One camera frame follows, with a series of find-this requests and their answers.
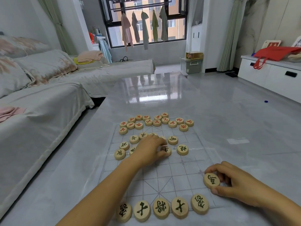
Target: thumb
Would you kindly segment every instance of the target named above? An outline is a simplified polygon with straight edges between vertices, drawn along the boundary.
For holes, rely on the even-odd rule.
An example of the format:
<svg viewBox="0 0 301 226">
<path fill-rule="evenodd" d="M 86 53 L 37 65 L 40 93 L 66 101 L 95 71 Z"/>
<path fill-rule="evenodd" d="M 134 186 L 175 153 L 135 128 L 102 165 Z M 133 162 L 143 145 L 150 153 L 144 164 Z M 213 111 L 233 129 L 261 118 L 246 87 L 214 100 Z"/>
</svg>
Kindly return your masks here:
<svg viewBox="0 0 301 226">
<path fill-rule="evenodd" d="M 165 151 L 159 151 L 157 152 L 157 159 L 161 159 L 167 157 L 167 153 Z"/>
<path fill-rule="evenodd" d="M 223 196 L 223 197 L 231 197 L 234 198 L 234 188 L 233 187 L 224 187 L 217 186 L 211 189 L 211 193 Z"/>
</svg>

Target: cabinet handle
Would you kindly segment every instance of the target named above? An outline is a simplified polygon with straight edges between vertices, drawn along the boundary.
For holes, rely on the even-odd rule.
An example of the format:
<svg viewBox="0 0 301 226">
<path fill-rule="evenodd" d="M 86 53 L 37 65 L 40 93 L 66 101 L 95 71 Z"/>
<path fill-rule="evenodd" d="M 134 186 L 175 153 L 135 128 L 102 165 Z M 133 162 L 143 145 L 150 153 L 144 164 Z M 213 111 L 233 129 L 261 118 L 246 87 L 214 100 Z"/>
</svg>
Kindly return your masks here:
<svg viewBox="0 0 301 226">
<path fill-rule="evenodd" d="M 294 72 L 291 72 L 291 71 L 287 71 L 285 73 L 285 75 L 295 78 L 297 76 L 297 73 L 294 73 Z"/>
</svg>

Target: storage box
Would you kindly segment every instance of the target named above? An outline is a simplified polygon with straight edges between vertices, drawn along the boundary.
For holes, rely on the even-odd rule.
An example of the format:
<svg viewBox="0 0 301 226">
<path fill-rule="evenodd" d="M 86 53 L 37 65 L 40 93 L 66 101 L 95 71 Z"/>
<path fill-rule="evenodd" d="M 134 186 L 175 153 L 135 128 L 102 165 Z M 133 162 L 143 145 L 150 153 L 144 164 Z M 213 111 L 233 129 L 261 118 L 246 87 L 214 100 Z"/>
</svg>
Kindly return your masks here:
<svg viewBox="0 0 301 226">
<path fill-rule="evenodd" d="M 191 51 L 191 52 L 186 52 L 186 59 L 189 60 L 195 60 L 195 59 L 203 59 L 204 54 L 199 51 Z"/>
<path fill-rule="evenodd" d="M 203 67 L 203 60 L 188 60 L 185 57 L 181 59 L 181 71 L 187 74 L 200 73 Z"/>
</svg>

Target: red tote bag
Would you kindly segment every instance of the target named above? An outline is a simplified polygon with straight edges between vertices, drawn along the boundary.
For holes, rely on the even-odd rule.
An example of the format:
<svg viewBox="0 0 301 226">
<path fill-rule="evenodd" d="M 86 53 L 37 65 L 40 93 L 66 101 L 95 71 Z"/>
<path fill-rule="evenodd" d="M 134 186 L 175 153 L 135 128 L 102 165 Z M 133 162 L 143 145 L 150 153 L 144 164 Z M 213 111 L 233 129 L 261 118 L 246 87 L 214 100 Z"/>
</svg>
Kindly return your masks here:
<svg viewBox="0 0 301 226">
<path fill-rule="evenodd" d="M 267 48 L 263 48 L 260 49 L 258 52 L 256 52 L 256 54 L 254 55 L 254 57 L 258 57 L 256 63 L 254 64 L 253 68 L 260 70 L 262 68 L 262 66 L 264 65 L 264 63 L 269 59 L 269 60 L 273 60 L 273 61 L 280 61 L 281 59 L 283 59 L 286 55 L 289 55 L 291 53 L 300 53 L 301 52 L 301 48 L 295 48 L 295 47 L 267 47 Z"/>
</svg>

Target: person's left hand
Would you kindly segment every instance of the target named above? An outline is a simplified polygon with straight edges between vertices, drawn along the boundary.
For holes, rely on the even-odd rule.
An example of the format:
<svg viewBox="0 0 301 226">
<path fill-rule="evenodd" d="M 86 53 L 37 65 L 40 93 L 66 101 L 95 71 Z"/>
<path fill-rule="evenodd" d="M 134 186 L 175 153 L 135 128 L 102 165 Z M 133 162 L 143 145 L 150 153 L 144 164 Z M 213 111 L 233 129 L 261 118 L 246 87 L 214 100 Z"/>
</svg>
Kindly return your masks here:
<svg viewBox="0 0 301 226">
<path fill-rule="evenodd" d="M 167 157 L 166 152 L 157 152 L 160 145 L 167 145 L 166 140 L 149 135 L 139 142 L 131 157 L 140 167 L 152 165 L 156 160 Z"/>
</svg>

